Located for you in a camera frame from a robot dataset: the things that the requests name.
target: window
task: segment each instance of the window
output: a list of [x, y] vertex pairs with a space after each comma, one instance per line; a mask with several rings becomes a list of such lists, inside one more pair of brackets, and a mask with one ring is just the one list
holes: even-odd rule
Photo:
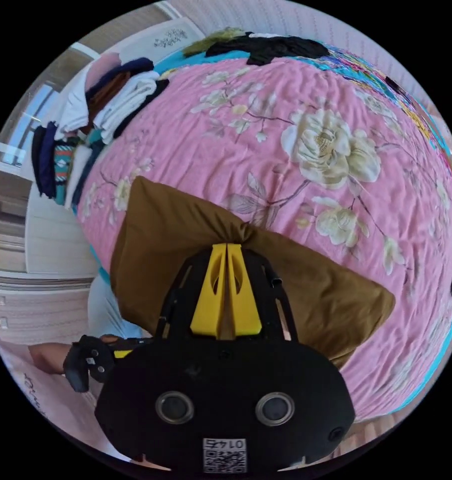
[[23, 158], [31, 146], [34, 130], [40, 125], [42, 116], [51, 107], [57, 95], [59, 93], [47, 83], [41, 85], [22, 112], [8, 145], [0, 143], [1, 162], [14, 167], [22, 165]]

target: colorful patterned fabric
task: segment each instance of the colorful patterned fabric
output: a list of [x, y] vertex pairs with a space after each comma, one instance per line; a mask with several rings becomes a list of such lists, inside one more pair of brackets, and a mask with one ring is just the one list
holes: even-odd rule
[[67, 142], [58, 142], [54, 147], [54, 183], [56, 184], [54, 201], [58, 205], [64, 205], [67, 179], [72, 167], [72, 154], [78, 142], [78, 138], [70, 138]]

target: striped fabric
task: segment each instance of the striped fabric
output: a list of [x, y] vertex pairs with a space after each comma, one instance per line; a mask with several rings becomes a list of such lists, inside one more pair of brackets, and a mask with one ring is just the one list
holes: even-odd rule
[[71, 169], [72, 154], [75, 149], [73, 144], [57, 144], [54, 147], [54, 182], [56, 183], [56, 197], [58, 205], [64, 205], [66, 199], [66, 185]]

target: folded towel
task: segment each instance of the folded towel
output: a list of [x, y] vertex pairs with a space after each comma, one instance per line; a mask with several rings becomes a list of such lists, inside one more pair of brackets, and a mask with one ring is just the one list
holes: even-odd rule
[[86, 76], [89, 68], [85, 68], [73, 80], [64, 106], [56, 119], [57, 131], [55, 140], [62, 140], [66, 133], [75, 132], [84, 127], [89, 121], [89, 112], [85, 96]]
[[140, 73], [131, 78], [121, 91], [101, 110], [94, 119], [94, 126], [102, 129], [104, 143], [113, 140], [114, 131], [119, 124], [135, 111], [148, 97], [156, 91], [156, 79], [159, 74], [154, 71]]

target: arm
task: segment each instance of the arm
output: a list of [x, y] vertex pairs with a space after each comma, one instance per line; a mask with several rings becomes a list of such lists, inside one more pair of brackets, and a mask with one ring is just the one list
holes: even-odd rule
[[47, 374], [64, 373], [62, 364], [71, 349], [70, 343], [41, 343], [30, 345], [28, 348], [36, 368]]

